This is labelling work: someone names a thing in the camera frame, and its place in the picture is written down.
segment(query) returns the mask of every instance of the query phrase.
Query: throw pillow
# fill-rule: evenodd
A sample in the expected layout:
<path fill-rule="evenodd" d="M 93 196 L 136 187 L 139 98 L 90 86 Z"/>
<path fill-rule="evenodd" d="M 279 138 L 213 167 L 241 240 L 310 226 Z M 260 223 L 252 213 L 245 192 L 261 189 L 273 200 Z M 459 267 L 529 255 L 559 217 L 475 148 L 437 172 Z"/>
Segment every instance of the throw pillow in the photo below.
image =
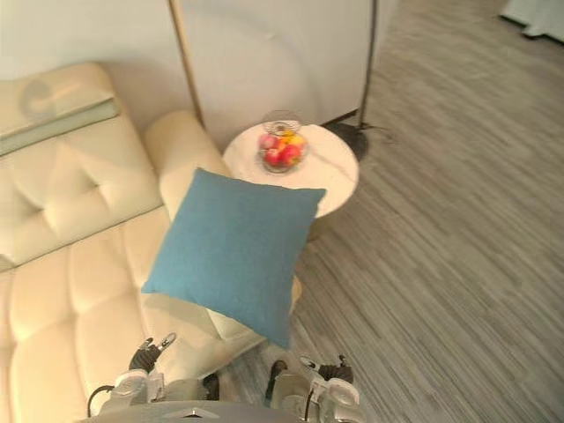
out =
<path fill-rule="evenodd" d="M 195 302 L 287 348 L 293 267 L 324 193 L 197 169 L 143 293 Z"/>

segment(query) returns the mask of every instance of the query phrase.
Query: cream leather sofa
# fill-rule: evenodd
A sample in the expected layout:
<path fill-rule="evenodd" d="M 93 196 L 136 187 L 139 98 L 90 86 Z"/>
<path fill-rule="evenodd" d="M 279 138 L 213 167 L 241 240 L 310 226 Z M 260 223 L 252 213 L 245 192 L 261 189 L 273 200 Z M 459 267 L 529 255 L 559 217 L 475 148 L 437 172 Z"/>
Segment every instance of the cream leather sofa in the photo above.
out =
<path fill-rule="evenodd" d="M 74 65 L 0 83 L 0 154 L 0 421 L 83 419 L 149 336 L 178 334 L 158 365 L 168 382 L 263 340 L 139 292 L 194 169 L 228 174 L 190 113 L 142 140 L 102 68 Z"/>

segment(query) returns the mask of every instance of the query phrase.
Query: carpet floor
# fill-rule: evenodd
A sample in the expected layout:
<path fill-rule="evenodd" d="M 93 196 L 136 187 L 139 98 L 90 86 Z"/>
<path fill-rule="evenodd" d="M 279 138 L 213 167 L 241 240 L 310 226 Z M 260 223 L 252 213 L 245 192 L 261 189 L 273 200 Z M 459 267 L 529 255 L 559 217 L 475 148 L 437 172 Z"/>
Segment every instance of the carpet floor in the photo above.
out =
<path fill-rule="evenodd" d="M 564 47 L 504 4 L 400 2 L 367 114 L 387 130 L 301 255 L 291 351 L 241 356 L 223 399 L 344 353 L 369 421 L 564 420 Z"/>

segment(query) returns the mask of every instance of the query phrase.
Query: table top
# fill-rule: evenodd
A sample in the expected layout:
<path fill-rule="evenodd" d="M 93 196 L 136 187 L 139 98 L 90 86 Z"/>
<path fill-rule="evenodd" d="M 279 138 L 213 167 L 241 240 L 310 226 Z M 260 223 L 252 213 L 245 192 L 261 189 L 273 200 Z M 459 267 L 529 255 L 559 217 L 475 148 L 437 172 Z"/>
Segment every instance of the table top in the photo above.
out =
<path fill-rule="evenodd" d="M 257 154 L 262 133 L 262 125 L 254 126 L 227 147 L 223 160 L 235 178 L 293 189 L 325 188 L 317 218 L 335 211 L 353 194 L 359 181 L 359 162 L 341 138 L 321 126 L 302 126 L 300 134 L 308 141 L 308 155 L 288 172 L 274 174 L 263 167 Z"/>

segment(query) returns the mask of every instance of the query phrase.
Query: lamp base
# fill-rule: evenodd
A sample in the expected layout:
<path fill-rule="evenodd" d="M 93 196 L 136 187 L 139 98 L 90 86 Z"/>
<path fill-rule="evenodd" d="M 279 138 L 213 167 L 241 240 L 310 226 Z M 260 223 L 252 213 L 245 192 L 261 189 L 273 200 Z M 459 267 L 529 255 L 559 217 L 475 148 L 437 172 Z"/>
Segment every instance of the lamp base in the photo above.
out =
<path fill-rule="evenodd" d="M 368 138 L 357 127 L 341 122 L 331 122 L 323 125 L 335 135 L 340 137 L 351 148 L 358 161 L 361 161 L 368 152 Z"/>

